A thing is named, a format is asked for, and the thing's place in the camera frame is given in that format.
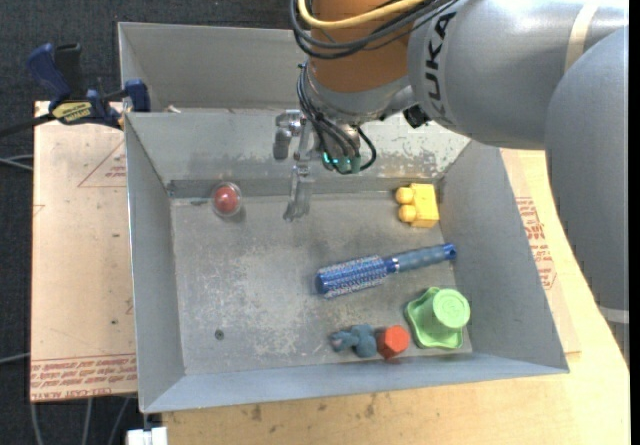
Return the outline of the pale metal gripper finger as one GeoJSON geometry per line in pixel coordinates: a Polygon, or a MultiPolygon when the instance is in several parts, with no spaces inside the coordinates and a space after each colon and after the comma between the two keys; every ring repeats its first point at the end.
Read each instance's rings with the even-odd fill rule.
{"type": "Polygon", "coordinates": [[[287,222],[292,222],[299,216],[299,189],[301,185],[301,175],[298,166],[294,166],[291,170],[290,191],[287,207],[283,218],[287,222]]]}
{"type": "Polygon", "coordinates": [[[309,213],[313,196],[315,179],[311,174],[301,175],[298,183],[298,210],[299,216],[309,213]]]}

